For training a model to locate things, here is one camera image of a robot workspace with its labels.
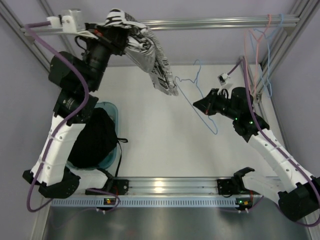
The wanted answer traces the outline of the black white patterned trousers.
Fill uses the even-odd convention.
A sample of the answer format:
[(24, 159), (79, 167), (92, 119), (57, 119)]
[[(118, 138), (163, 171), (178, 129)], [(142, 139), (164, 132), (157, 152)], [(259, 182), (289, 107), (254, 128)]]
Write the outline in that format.
[(113, 8), (103, 26), (128, 30), (124, 49), (126, 56), (142, 71), (148, 73), (155, 89), (168, 96), (179, 95), (169, 60), (160, 41), (148, 25), (121, 9)]

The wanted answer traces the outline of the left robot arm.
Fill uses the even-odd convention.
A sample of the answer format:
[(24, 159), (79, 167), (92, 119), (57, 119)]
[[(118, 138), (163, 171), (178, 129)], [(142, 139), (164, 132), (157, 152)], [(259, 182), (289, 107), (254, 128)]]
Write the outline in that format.
[(51, 127), (43, 150), (23, 178), (48, 199), (66, 199), (75, 193), (105, 189), (112, 176), (101, 168), (70, 169), (67, 166), (72, 148), (89, 123), (98, 98), (98, 90), (112, 55), (122, 55), (128, 32), (117, 27), (87, 24), (84, 57), (79, 59), (65, 51), (56, 51), (40, 37), (43, 47), (53, 53), (49, 80), (61, 91), (53, 108)]

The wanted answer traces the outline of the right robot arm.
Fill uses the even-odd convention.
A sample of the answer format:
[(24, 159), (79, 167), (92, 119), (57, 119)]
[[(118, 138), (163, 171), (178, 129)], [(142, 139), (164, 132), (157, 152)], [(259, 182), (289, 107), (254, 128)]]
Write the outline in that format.
[(303, 168), (278, 142), (267, 122), (253, 111), (253, 97), (246, 88), (236, 87), (230, 94), (213, 88), (193, 106), (207, 116), (221, 114), (231, 119), (235, 132), (278, 177), (269, 179), (245, 167), (233, 174), (229, 190), (221, 189), (219, 194), (256, 192), (273, 201), (293, 222), (319, 210), (320, 179)]

